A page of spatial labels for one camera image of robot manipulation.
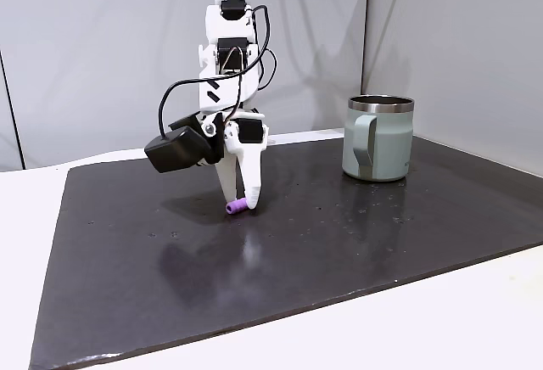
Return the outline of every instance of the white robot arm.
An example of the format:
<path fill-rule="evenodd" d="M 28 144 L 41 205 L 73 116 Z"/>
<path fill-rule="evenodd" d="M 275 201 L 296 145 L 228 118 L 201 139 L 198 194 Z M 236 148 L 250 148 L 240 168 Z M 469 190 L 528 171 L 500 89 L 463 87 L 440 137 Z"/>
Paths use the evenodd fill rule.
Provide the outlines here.
<path fill-rule="evenodd" d="M 207 8 L 205 27 L 209 45 L 199 46 L 203 69 L 199 79 L 185 81 L 199 82 L 202 118 L 197 118 L 198 113 L 191 115 L 170 125 L 172 132 L 164 133 L 161 111 L 167 94 L 176 87 L 172 85 L 160 107 L 161 135 L 145 148 L 159 172 L 195 164 L 216 165 L 229 214 L 256 207 L 261 186 L 260 153 L 266 149 L 268 138 L 264 115 L 250 102 L 259 89 L 256 64 L 267 49 L 269 19 L 265 6 L 256 8 L 265 10 L 268 26 L 266 41 L 259 52 L 256 9 L 249 3 L 250 0 L 215 0 Z M 245 196 L 241 199 L 236 193 L 236 161 L 244 181 Z"/>

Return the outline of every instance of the white table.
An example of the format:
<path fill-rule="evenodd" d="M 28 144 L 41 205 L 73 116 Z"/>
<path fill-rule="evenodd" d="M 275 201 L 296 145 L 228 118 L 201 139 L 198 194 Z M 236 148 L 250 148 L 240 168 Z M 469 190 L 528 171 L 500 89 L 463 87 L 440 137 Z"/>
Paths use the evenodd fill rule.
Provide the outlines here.
<path fill-rule="evenodd" d="M 341 130 L 272 136 L 271 143 L 335 137 L 342 137 Z M 28 368 L 68 170 L 144 156 L 141 149 L 117 151 L 0 173 L 1 368 Z M 540 369 L 542 331 L 543 247 L 538 247 L 100 369 Z"/>

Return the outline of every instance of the mug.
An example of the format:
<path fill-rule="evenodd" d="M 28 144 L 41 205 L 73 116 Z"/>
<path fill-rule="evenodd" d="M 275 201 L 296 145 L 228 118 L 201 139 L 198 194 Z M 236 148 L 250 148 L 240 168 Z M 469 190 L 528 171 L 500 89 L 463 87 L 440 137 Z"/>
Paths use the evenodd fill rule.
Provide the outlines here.
<path fill-rule="evenodd" d="M 344 172 L 364 181 L 380 182 L 407 175 L 414 108 L 410 98 L 350 98 L 343 142 Z"/>

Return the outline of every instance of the dark stone slab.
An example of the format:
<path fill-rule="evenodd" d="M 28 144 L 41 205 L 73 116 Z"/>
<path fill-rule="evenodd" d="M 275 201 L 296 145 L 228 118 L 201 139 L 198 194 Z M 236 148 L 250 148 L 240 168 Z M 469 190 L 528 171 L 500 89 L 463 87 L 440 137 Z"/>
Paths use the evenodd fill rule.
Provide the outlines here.
<path fill-rule="evenodd" d="M 212 167 L 71 170 L 31 368 L 181 345 L 543 241 L 538 177 L 416 138 L 406 179 L 364 183 L 341 147 L 268 148 L 259 208 L 239 216 Z"/>

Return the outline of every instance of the purple eraser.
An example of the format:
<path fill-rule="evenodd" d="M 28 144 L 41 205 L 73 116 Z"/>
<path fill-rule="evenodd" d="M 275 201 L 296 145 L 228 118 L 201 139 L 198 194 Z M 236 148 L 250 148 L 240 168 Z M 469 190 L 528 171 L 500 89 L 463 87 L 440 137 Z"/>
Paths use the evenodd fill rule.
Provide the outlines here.
<path fill-rule="evenodd" d="M 227 203 L 227 213 L 229 215 L 235 215 L 236 213 L 239 213 L 240 211 L 244 211 L 245 209 L 248 209 L 247 206 L 247 199 L 241 198 L 234 200 L 230 203 Z"/>

